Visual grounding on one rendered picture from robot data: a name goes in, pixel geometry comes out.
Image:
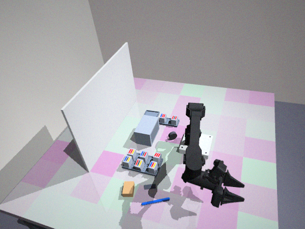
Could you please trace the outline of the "tan rectangular block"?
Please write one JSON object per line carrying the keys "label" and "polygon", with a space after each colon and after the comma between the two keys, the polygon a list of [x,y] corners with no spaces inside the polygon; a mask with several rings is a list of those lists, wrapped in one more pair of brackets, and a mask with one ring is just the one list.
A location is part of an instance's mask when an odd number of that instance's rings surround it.
{"label": "tan rectangular block", "polygon": [[134,181],[125,181],[123,188],[123,197],[133,197],[134,195]]}

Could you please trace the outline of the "white flat panel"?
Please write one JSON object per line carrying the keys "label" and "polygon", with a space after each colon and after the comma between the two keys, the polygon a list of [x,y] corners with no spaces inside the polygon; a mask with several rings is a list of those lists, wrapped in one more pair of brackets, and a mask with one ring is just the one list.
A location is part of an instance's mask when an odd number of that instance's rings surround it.
{"label": "white flat panel", "polygon": [[137,100],[128,43],[61,109],[87,172]]}

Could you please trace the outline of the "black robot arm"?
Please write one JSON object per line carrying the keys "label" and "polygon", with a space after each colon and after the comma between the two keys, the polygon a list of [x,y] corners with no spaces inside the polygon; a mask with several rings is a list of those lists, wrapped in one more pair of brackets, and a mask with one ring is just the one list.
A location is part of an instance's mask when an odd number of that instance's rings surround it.
{"label": "black robot arm", "polygon": [[[190,119],[190,124],[185,128],[185,145],[186,153],[183,155],[183,164],[185,164],[185,171],[181,179],[186,183],[191,183],[198,186],[199,178],[202,172],[202,166],[205,164],[205,159],[202,156],[202,150],[199,146],[199,139],[201,137],[200,120],[205,117],[205,106],[203,103],[191,103],[186,105],[186,116]],[[213,168],[207,169],[208,174],[205,173],[207,179],[217,184],[222,175],[225,174],[227,166],[223,160],[215,159],[213,161]]]}

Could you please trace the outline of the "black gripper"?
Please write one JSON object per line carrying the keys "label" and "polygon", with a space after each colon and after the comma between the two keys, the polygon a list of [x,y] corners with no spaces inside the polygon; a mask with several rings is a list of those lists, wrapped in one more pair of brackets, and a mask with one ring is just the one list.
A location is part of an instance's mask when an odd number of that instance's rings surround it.
{"label": "black gripper", "polygon": [[[206,178],[205,173],[208,174],[208,171],[205,169],[205,171],[201,172],[198,186],[200,187],[200,190],[203,190],[203,188],[212,190],[212,199],[211,204],[215,207],[219,207],[219,205],[231,203],[231,202],[244,202],[244,197],[239,196],[237,194],[234,194],[232,192],[229,192],[226,186],[230,187],[244,187],[244,184],[233,178],[229,171],[225,172],[224,175],[222,175],[218,180],[218,183],[215,184],[211,182],[209,179]],[[225,186],[223,189],[222,187]]]}

